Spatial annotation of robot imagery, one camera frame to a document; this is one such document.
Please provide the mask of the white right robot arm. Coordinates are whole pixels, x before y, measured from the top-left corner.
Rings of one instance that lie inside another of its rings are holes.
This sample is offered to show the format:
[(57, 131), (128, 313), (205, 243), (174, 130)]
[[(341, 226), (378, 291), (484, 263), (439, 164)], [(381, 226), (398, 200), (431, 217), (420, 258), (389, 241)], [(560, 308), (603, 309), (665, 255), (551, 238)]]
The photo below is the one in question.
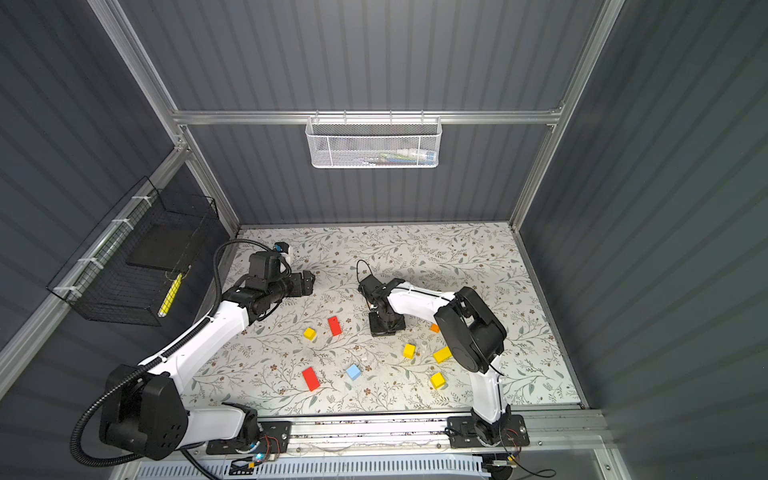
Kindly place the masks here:
[(360, 281), (358, 291), (369, 306), (374, 336), (403, 330), (407, 316), (437, 325), (452, 358), (469, 373), (470, 431), (480, 444), (506, 448), (530, 444), (522, 417), (503, 398), (501, 355), (507, 330), (475, 290), (439, 292), (399, 278), (383, 283), (369, 275)]

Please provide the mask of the yellow rectangular block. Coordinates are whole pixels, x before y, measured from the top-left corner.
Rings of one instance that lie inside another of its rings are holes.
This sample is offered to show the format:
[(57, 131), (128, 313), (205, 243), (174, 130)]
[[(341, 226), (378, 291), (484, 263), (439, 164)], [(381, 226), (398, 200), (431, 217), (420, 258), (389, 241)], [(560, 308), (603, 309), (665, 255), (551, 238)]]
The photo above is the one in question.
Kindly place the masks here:
[(436, 351), (432, 357), (437, 364), (442, 364), (443, 362), (452, 358), (452, 352), (450, 348), (446, 346)]

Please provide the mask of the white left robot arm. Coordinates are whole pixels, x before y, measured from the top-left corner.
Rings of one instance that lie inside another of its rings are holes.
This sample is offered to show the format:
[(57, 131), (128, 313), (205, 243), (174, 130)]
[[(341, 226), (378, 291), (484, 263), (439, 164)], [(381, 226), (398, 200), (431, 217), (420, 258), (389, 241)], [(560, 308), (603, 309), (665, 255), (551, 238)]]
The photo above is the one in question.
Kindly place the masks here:
[(245, 451), (259, 445), (262, 433), (254, 409), (231, 402), (188, 409), (182, 395), (221, 347), (266, 319), (282, 300), (311, 295), (314, 283), (314, 274), (307, 270), (272, 281), (244, 275), (223, 293), (214, 313), (198, 320), (165, 349), (137, 367), (116, 368), (105, 387), (100, 440), (153, 460), (209, 441), (232, 441)]

